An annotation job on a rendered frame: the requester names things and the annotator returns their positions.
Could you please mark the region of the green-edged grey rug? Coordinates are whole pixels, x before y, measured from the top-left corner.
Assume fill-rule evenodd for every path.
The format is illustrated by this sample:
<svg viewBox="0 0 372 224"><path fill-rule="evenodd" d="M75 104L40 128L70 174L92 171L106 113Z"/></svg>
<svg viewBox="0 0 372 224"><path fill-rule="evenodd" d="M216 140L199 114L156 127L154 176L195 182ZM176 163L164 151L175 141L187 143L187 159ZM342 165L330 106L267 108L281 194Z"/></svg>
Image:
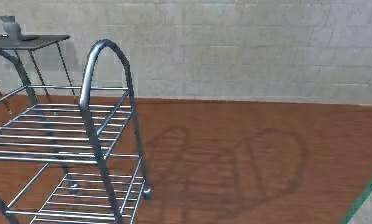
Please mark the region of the green-edged grey rug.
<svg viewBox="0 0 372 224"><path fill-rule="evenodd" d="M372 224L372 179L347 210L340 224Z"/></svg>

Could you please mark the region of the dark grey side table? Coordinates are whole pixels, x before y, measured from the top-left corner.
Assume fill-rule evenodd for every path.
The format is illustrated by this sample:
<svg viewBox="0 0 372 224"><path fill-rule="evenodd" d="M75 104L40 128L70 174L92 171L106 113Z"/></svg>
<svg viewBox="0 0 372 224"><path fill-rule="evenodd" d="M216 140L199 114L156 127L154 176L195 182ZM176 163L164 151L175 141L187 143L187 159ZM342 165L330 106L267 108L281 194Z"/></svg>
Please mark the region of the dark grey side table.
<svg viewBox="0 0 372 224"><path fill-rule="evenodd" d="M44 47L51 46L51 45L56 45L56 47L57 47L57 51L59 53L59 56L60 56L60 59L61 59L61 62L62 62L62 66L64 68L66 78L68 80L69 89L71 90L73 97L76 97L74 87L73 87L73 83L72 83L72 80L69 76L67 66L66 66L66 62L63 58L62 50L61 50L61 47L60 47L60 42L68 40L70 38L70 36L69 35L46 35L46 34L38 35L38 36L39 36L39 38L36 39L36 40L32 40L32 41L21 41L20 40L19 42L15 42L15 41L12 41L9 36L0 35L0 56L13 64L13 66L14 66L15 70L17 71L18 76L19 76L19 78L22 82L21 87L15 89L12 92L9 92L6 95L3 95L1 90L0 90L0 103L4 104L5 108L8 110L10 115L12 115L12 111L11 111L9 105L7 104L6 99L13 96L14 94L17 94L20 91L25 90L28 97L29 97L29 100L31 101L31 103L36 104L37 103L37 97L36 97L34 89L35 88L42 88L45 92L45 96L47 97L48 100L50 100L50 94L47 90L48 85L45 83L45 81L43 79L43 76L42 76L42 74L40 72L40 69L37 65L37 62L35 60L33 52L37 51L39 49L42 49ZM21 57L19 55L20 51L26 51L29 54L29 56L32 60L32 63L34 65L36 74L38 75L38 78L40 80L40 85L35 86L30 81L28 73L25 70L25 67L22 63Z"/></svg>

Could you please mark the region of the grey vase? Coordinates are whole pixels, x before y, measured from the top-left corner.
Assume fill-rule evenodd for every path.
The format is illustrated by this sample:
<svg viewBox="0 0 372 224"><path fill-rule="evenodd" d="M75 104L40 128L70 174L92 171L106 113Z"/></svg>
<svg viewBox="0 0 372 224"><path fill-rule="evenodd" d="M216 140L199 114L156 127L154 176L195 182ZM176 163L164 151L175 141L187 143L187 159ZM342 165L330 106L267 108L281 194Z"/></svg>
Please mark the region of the grey vase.
<svg viewBox="0 0 372 224"><path fill-rule="evenodd" d="M16 22L14 15L2 15L0 16L2 21L3 30L7 33L12 41L19 42L22 38L21 27Z"/></svg>

